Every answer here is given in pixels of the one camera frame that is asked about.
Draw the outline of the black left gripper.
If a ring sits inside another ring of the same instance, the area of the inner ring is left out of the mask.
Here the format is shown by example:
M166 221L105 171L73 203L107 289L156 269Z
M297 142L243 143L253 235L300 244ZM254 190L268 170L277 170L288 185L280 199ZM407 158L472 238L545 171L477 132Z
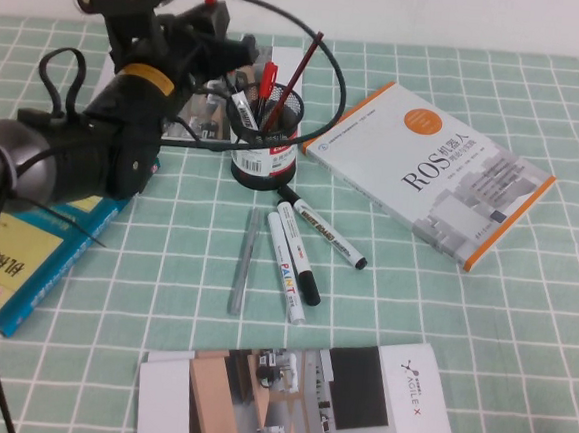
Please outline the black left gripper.
M184 13L158 16L154 11L108 15L110 59L119 74L134 63L149 65L178 83L191 76L202 84L258 58L254 35L223 39L230 15L225 2L202 3Z

